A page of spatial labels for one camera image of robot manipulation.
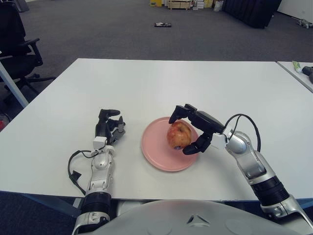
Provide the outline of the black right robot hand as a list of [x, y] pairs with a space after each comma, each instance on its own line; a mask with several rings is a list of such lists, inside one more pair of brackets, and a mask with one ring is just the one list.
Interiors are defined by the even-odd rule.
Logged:
[[194, 127], [203, 131], [195, 142], [183, 148], [182, 151], [185, 155], [203, 153], [211, 144], [213, 134], [221, 134], [225, 129], [224, 125], [217, 119], [204, 111], [198, 111], [197, 108], [190, 104], [185, 104], [184, 106], [177, 105], [170, 116], [169, 124], [182, 118], [188, 118]]

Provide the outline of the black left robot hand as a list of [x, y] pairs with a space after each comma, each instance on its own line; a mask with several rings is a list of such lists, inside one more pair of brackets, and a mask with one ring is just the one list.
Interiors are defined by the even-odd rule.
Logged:
[[125, 125], [119, 110], [101, 109], [95, 127], [95, 137], [106, 137], [107, 145], [112, 145], [125, 134]]

